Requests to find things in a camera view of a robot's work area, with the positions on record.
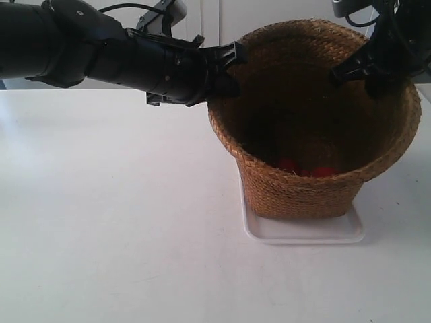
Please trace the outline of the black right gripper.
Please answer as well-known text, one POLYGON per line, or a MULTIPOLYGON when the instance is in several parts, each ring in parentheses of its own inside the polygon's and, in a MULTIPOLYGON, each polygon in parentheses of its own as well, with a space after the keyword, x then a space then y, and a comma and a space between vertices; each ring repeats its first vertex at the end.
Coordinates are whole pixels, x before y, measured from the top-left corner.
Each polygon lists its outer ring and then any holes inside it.
POLYGON ((368 1, 378 12, 366 46, 332 67, 334 86, 364 80, 372 99, 400 92, 410 77, 430 74, 430 2, 368 1))

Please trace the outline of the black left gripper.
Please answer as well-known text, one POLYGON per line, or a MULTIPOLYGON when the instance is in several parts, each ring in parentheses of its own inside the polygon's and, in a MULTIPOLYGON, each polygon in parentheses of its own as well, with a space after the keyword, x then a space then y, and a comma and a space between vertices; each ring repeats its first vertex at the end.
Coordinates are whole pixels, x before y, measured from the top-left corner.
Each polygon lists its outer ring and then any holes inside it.
POLYGON ((153 44, 163 50, 162 61, 150 71, 160 72, 156 85, 147 90, 147 103, 194 106, 207 98, 235 98, 240 85, 226 71, 232 65, 248 62, 246 48, 239 42, 223 46, 201 47, 203 37, 192 42, 148 34, 128 28, 128 37, 142 40, 144 49, 153 44))

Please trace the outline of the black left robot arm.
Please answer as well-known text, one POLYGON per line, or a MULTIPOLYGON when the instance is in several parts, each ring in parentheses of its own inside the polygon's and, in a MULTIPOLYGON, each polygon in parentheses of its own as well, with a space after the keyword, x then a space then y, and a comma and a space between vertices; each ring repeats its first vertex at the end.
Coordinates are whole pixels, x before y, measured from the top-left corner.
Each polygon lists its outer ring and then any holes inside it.
POLYGON ((174 38, 172 27, 187 14, 182 1, 146 7, 134 28, 108 13, 85 1, 2 2, 1 78, 63 89, 95 79, 142 90, 154 106, 239 95, 228 68, 246 63, 246 48, 237 42, 205 48, 202 36, 174 38))

